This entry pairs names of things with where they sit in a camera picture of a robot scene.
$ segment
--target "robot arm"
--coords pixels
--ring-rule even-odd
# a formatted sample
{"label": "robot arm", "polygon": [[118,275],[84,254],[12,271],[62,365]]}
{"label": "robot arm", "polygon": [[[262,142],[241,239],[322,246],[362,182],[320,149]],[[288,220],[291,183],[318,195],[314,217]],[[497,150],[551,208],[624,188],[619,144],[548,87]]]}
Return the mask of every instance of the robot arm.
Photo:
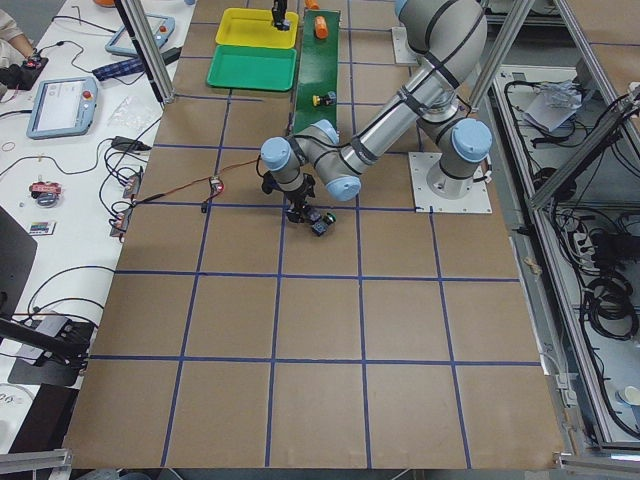
{"label": "robot arm", "polygon": [[349,144],[338,146],[333,126],[322,120],[262,146],[273,179],[269,188],[283,191],[292,203],[304,202],[301,196],[308,192],[309,176],[300,171],[307,163],[334,198],[355,197],[359,177],[416,121],[443,152],[438,172],[430,173],[436,193],[455,197],[465,190],[486,157],[491,134],[481,122],[463,117],[456,96],[484,48],[482,8],[476,0],[396,0],[396,14],[409,47],[420,55],[420,68]]}

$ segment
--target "electronic component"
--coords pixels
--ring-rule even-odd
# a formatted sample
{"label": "electronic component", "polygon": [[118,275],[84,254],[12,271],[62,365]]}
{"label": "electronic component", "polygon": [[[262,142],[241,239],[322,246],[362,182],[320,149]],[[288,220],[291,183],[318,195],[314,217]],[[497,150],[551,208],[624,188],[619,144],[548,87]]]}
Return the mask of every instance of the electronic component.
{"label": "electronic component", "polygon": [[33,222],[29,227],[29,235],[40,237],[42,235],[53,235],[56,222]]}
{"label": "electronic component", "polygon": [[326,95],[314,95],[311,98],[311,102],[314,107],[324,106],[328,107],[329,105],[335,105],[338,102],[338,96],[336,92],[329,92]]}
{"label": "electronic component", "polygon": [[62,187],[56,182],[43,182],[39,180],[29,185],[29,192],[31,192],[31,198],[33,198],[39,206],[49,208],[58,203],[60,195],[62,194]]}
{"label": "electronic component", "polygon": [[142,176],[144,171],[142,168],[138,170],[137,173],[132,174],[127,178],[127,183],[124,186],[124,191],[122,192],[122,198],[130,198],[133,199],[138,192],[140,191],[140,186],[142,185]]}
{"label": "electronic component", "polygon": [[27,127],[27,137],[84,135],[93,121],[98,85],[91,77],[47,80],[38,93]]}
{"label": "electronic component", "polygon": [[[169,40],[169,37],[176,27],[175,19],[164,15],[147,14],[147,20],[149,21],[156,45],[158,48],[162,47],[167,43],[167,40]],[[111,40],[109,40],[105,49],[114,55],[122,55],[125,57],[135,57],[138,55],[124,25],[121,26]]]}
{"label": "electronic component", "polygon": [[139,140],[120,136],[114,137],[113,140],[111,140],[111,148],[121,152],[147,152],[151,150],[149,145]]}
{"label": "electronic component", "polygon": [[118,212],[116,218],[114,218],[112,222],[109,222],[111,224],[111,232],[109,235],[112,237],[120,237],[127,233],[132,213],[133,208],[127,208],[123,212]]}

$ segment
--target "black device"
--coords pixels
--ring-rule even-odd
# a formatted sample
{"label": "black device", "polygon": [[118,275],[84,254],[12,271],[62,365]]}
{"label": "black device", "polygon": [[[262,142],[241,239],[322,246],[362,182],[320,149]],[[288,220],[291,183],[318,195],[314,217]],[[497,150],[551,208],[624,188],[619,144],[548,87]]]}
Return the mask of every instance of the black device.
{"label": "black device", "polygon": [[36,241],[0,207],[0,339],[8,338],[47,352],[34,363],[16,359],[9,381],[24,385],[73,385],[79,366],[86,359],[93,326],[68,320],[61,332],[52,337],[13,319],[36,250]]}
{"label": "black device", "polygon": [[34,54],[22,62],[22,65],[0,68],[0,83],[11,89],[31,90],[48,62],[48,58]]}

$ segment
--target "white table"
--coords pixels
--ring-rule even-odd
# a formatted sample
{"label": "white table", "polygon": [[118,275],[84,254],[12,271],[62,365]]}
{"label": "white table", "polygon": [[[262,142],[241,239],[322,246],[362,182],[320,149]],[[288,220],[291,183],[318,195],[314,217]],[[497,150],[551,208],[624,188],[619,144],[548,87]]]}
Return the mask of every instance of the white table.
{"label": "white table", "polygon": [[[181,46],[187,34],[193,7],[185,5],[184,0],[143,0],[147,13],[159,13],[176,19],[175,31],[169,38],[165,49]],[[92,0],[68,0],[61,8],[59,15],[77,16],[78,11],[72,5],[80,7],[83,20],[97,23],[110,29],[121,25],[116,9],[97,6]],[[56,42],[72,40],[85,51],[76,63],[86,70],[124,60],[109,54],[104,49],[112,34],[87,24],[69,19],[55,20],[46,31],[38,48],[53,45]],[[88,74],[74,68],[71,60],[80,51],[72,44],[64,44],[45,50],[44,56],[49,64],[43,70],[38,82],[48,79],[85,77]],[[175,73],[176,63],[168,67],[171,76]],[[123,77],[131,82],[136,76]],[[31,109],[37,91],[37,84],[31,91],[19,92],[7,103],[0,104],[0,114],[13,110]],[[11,97],[9,91],[3,101]],[[99,84],[98,105],[93,124],[86,135],[78,137],[31,140],[26,137],[29,115],[16,115],[0,119],[0,145],[11,151],[0,151],[0,171],[18,158],[31,155],[48,155],[58,160],[67,171],[78,171],[89,168],[95,162],[96,147],[105,138],[116,135],[136,138],[144,126],[123,125],[110,122],[110,117],[118,106],[131,97],[135,103],[143,107],[145,115],[151,122],[159,118],[162,109],[157,103],[145,76],[133,85],[123,85],[110,79]],[[147,145],[153,143],[157,124],[151,128],[141,140]],[[125,160],[124,164],[144,165],[135,160]],[[60,270],[79,265],[102,265],[115,268],[120,255],[121,244],[117,238],[109,236],[110,218],[98,200],[98,189],[107,175],[102,155],[97,168],[91,172],[67,176],[63,175],[50,160],[25,160],[0,177],[0,205],[9,212],[25,229],[32,222],[55,221],[56,227],[51,236],[35,237],[38,252],[31,275],[25,287],[19,312],[25,312],[27,301],[35,290],[50,276]],[[38,207],[30,197],[28,187],[39,177],[44,181],[58,182],[62,185],[62,198],[58,205],[50,209]],[[107,205],[111,205],[122,197],[122,187],[109,180],[103,193]],[[82,269],[64,274],[53,280],[38,296],[38,304],[62,297],[86,297],[104,304],[111,284],[111,273],[104,270]],[[59,311],[69,314],[87,316],[95,322],[100,321],[101,310],[86,302],[65,302],[58,307]],[[0,345],[0,352],[15,355],[19,344],[5,340]],[[0,357],[0,382],[5,382],[14,360]],[[79,388],[81,378],[75,387]],[[27,387],[33,394],[37,386]],[[24,420],[30,400],[26,394],[25,401],[12,407],[0,408],[0,454],[7,453],[13,439]]]}

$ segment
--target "cardboard sheet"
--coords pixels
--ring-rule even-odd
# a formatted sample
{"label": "cardboard sheet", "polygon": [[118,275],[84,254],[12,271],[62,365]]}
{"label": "cardboard sheet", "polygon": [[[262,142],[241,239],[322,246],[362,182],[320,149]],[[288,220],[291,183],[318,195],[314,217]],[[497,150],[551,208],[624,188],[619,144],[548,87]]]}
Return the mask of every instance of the cardboard sheet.
{"label": "cardboard sheet", "polygon": [[[410,71],[392,64],[393,3],[321,3],[342,10],[348,140]],[[245,4],[198,2],[144,195],[286,131],[288,94],[204,86],[216,22]],[[428,145],[410,129],[357,201],[318,185],[337,217],[322,238],[285,221],[253,165],[222,173],[208,213],[201,184],[136,208],[65,442],[74,466],[551,467],[563,446],[497,198],[492,215],[413,213],[406,153]]]}
{"label": "cardboard sheet", "polygon": [[589,43],[640,45],[637,0],[567,0]]}

